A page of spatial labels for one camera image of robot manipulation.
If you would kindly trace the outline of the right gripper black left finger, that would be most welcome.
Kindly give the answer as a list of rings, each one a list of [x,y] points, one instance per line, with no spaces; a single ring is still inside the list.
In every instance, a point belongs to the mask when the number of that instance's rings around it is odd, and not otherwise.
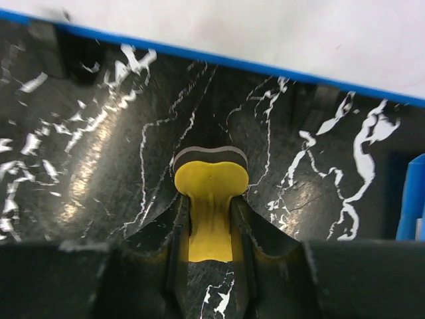
[[[119,244],[3,243],[2,318],[184,318],[189,199]]]

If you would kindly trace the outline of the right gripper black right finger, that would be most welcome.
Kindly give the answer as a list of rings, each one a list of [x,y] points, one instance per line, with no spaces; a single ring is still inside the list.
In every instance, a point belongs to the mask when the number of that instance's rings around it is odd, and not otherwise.
[[[424,243],[297,241],[230,203],[237,318],[423,318]]]

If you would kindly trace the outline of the yellow whiteboard eraser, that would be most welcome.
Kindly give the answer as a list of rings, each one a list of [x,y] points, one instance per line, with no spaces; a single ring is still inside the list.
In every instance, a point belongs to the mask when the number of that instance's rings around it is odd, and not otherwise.
[[[189,261],[232,260],[230,202],[248,188],[248,160],[234,146],[182,149],[173,162],[177,191],[190,199]]]

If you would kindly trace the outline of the blue-framed whiteboard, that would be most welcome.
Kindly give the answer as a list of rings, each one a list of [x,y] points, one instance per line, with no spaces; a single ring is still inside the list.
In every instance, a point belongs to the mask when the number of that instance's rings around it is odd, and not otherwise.
[[[2,1],[1,16],[424,105],[423,1]]]

